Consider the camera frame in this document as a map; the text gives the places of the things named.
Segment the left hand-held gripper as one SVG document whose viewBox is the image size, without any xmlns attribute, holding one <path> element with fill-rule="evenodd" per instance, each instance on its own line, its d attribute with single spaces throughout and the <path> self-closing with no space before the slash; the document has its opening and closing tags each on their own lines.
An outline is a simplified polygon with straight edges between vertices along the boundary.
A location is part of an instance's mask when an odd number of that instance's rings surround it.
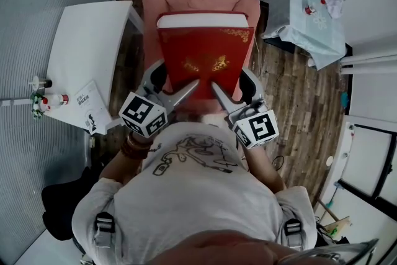
<svg viewBox="0 0 397 265">
<path fill-rule="evenodd" d="M 168 114 L 190 97 L 200 82 L 196 79 L 170 94 L 163 91 L 167 76 L 163 59 L 153 63 L 144 72 L 137 91 L 129 93 L 118 113 L 125 125 L 142 137 L 152 137 L 164 128 Z"/>
</svg>

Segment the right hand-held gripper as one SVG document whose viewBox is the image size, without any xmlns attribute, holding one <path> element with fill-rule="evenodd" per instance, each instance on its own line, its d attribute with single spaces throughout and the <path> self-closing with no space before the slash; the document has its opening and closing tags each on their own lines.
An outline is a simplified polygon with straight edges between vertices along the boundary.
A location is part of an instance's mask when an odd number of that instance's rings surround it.
<svg viewBox="0 0 397 265">
<path fill-rule="evenodd" d="M 232 98 L 215 82 L 211 82 L 214 95 L 222 108 L 230 114 L 231 130 L 245 149 L 262 146 L 279 136 L 275 113 L 266 104 L 264 88 L 259 78 L 248 68 L 239 75 L 241 101 L 252 103 L 235 110 Z"/>
</svg>

